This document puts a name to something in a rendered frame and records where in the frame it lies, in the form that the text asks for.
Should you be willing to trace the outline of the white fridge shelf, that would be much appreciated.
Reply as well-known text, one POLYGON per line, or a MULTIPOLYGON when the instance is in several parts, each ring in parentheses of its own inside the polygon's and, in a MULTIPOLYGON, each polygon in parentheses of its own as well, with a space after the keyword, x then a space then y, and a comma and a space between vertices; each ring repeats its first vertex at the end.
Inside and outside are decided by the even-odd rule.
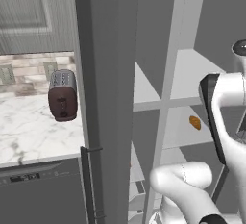
POLYGON ((224 70, 193 49, 179 50, 170 94, 170 106, 200 105, 198 86, 209 73, 224 73, 224 70))
POLYGON ((163 149, 212 142, 210 130, 204 123, 205 113, 199 116, 190 106, 170 108, 163 140, 163 149), (189 123, 191 116, 198 117, 201 129, 197 130, 189 123))

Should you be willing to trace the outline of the white freezer shelf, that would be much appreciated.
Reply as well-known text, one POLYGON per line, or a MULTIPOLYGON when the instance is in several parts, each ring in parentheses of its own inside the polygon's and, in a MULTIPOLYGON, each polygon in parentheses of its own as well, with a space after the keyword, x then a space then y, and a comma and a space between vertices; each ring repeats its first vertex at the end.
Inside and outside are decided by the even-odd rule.
POLYGON ((159 109, 160 97, 141 70, 138 63, 135 64, 135 85, 134 85, 134 111, 150 111, 159 109))

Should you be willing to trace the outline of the grey dishwasher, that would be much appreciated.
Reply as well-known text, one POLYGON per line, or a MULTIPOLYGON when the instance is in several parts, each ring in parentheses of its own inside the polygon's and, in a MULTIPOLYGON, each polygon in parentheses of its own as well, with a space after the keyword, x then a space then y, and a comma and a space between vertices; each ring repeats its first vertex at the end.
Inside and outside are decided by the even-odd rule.
POLYGON ((0 168, 0 224, 87 224, 78 160, 0 168))

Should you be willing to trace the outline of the brown and silver toaster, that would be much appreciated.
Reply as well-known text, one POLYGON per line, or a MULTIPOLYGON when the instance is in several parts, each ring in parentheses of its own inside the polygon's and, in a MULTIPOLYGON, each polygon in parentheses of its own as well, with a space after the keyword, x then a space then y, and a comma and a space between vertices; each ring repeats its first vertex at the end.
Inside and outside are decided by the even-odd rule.
POLYGON ((48 104, 51 114, 58 122, 71 121, 77 117, 77 83, 72 70, 61 69, 52 73, 48 104))

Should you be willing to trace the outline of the grey cupboard door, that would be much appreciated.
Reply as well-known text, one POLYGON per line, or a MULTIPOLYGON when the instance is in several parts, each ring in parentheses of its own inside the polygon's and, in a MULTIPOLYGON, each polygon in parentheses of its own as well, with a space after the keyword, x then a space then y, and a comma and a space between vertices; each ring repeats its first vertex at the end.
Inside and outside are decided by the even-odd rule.
POLYGON ((0 0, 0 54, 73 51, 74 0, 0 0))

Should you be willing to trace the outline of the grey wall outlet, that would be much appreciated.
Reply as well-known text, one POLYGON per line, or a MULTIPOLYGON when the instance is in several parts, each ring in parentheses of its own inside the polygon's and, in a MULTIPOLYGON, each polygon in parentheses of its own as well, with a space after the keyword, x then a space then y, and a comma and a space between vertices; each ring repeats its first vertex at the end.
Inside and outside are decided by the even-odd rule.
POLYGON ((45 62, 43 64, 43 67, 44 67, 44 71, 46 75, 46 80, 49 81, 52 73, 58 69, 57 63, 56 62, 45 62))
POLYGON ((12 85, 15 83, 15 77, 10 64, 0 65, 0 78, 4 85, 12 85))

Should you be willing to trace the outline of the orange food item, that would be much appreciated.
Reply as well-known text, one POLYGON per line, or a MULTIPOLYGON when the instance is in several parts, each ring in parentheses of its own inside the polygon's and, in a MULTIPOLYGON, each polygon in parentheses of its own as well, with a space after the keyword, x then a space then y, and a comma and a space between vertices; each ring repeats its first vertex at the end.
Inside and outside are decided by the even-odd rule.
POLYGON ((197 130, 201 129, 201 121, 198 117, 191 115, 189 117, 189 123, 197 130))

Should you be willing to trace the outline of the grey fridge freezer cabinet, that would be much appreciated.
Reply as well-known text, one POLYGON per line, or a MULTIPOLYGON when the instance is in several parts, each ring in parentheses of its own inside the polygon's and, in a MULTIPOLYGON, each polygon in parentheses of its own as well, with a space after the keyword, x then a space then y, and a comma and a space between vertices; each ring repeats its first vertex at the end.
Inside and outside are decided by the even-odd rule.
MULTIPOLYGON (((131 207, 140 212, 131 222, 160 222, 163 196, 150 183, 151 171, 159 166, 185 162, 203 162, 211 170, 209 197, 229 224, 242 224, 233 174, 218 159, 215 144, 163 149, 170 94, 179 50, 193 49, 224 73, 235 73, 238 65, 232 52, 235 42, 246 39, 246 0, 138 0, 136 63, 161 100, 160 108, 134 111, 133 144, 141 166, 138 194, 131 207)), ((205 106, 190 106, 202 116, 209 128, 205 106)), ((246 141, 246 107, 223 107, 221 113, 230 137, 246 141)))

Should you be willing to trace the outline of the grey freezer door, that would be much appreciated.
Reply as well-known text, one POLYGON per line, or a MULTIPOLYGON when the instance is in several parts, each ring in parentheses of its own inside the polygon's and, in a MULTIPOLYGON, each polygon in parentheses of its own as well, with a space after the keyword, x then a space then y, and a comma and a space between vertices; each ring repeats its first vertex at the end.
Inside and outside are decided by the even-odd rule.
POLYGON ((137 0, 75 0, 95 222, 128 224, 137 0))

